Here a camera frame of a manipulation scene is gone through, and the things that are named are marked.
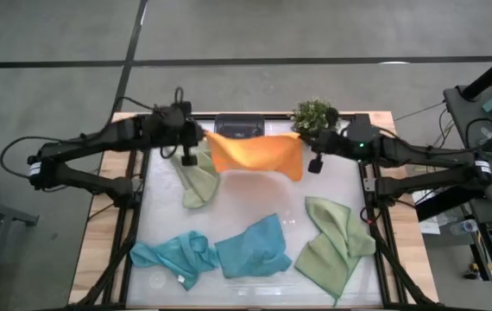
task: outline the teal microfiber cloth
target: teal microfiber cloth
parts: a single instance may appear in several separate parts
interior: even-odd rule
[[[277,214],[256,222],[242,234],[215,243],[215,247],[226,278],[271,276],[292,264],[284,254],[287,245]]]
[[[161,264],[170,269],[186,290],[196,284],[200,272],[219,266],[217,252],[208,246],[208,239],[196,231],[181,234],[153,247],[137,242],[130,255],[136,267]]]
[[[198,165],[184,167],[180,158],[184,155],[183,148],[177,147],[177,151],[171,157],[171,163],[177,171],[180,182],[185,188],[183,207],[197,208],[210,202],[219,185],[219,174],[211,162],[210,145],[207,141],[201,141],[192,152],[198,158]]]
[[[306,244],[295,267],[337,300],[361,256],[375,253],[375,240],[346,206],[307,197],[306,209],[321,233]]]

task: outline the potted plant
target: potted plant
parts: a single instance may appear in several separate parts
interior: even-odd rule
[[[338,120],[338,111],[328,100],[319,98],[298,103],[298,109],[292,112],[292,130],[302,136],[317,136],[320,130],[329,126],[329,122],[334,127]]]

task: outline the wooden table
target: wooden table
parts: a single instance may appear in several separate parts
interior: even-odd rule
[[[357,111],[344,113],[368,113],[372,124],[395,132],[394,120],[390,111]],[[135,113],[119,112],[114,116],[114,120],[131,117],[133,115],[135,115]],[[128,152],[117,153],[107,151],[104,153],[100,174],[109,178],[123,176],[125,175],[128,160]],[[381,168],[381,172],[383,176],[395,178],[407,177],[405,168]],[[401,199],[413,203],[411,195],[404,195]],[[107,196],[96,196],[92,201],[90,214],[108,206],[110,203],[111,201]],[[410,206],[402,204],[393,206],[389,211],[401,264],[426,296],[434,301],[438,301],[438,294],[434,287],[425,244],[422,234],[420,233],[417,213]],[[79,301],[83,298],[108,265],[116,222],[117,209],[111,207],[103,213],[100,213],[87,224],[75,277],[73,279],[72,291],[69,297],[70,303]],[[398,301],[393,272],[388,263],[386,263],[386,260],[384,261],[392,301]],[[112,292],[112,300],[114,301],[117,300],[119,295],[119,286],[121,283],[119,281],[121,280],[122,271],[123,265],[120,264],[118,272],[116,273],[116,285]]]

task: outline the gray concrete floor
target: gray concrete floor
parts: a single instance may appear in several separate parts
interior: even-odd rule
[[[0,0],[0,61],[123,60],[138,0]],[[150,0],[136,58],[492,55],[492,0]],[[442,100],[490,63],[278,67],[135,68],[126,95],[167,104],[185,88],[195,111],[288,111],[328,98],[340,111],[392,111],[395,117]],[[108,117],[121,68],[0,69],[0,151],[24,135],[76,136]],[[124,106],[124,111],[135,111]],[[415,144],[439,134],[442,108],[396,127]],[[27,169],[41,142],[22,143],[8,164]],[[460,147],[453,135],[449,147]],[[99,156],[73,163],[98,167]],[[0,168],[0,202],[39,213],[17,225],[0,264],[0,310],[66,303],[91,196],[33,191]],[[465,281],[468,247],[429,250],[440,300],[492,309],[492,287]]]

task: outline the green towel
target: green towel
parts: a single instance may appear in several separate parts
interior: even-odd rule
[[[219,174],[216,173],[211,163],[211,151],[208,142],[199,142],[198,147],[192,149],[192,152],[198,157],[197,166],[184,167],[181,165],[180,158],[184,155],[181,146],[171,157],[171,163],[185,188],[183,206],[186,208],[204,206],[211,200],[219,185]]]
[[[375,253],[375,240],[346,206],[306,197],[306,209],[321,234],[306,244],[295,267],[337,300],[361,256]]]

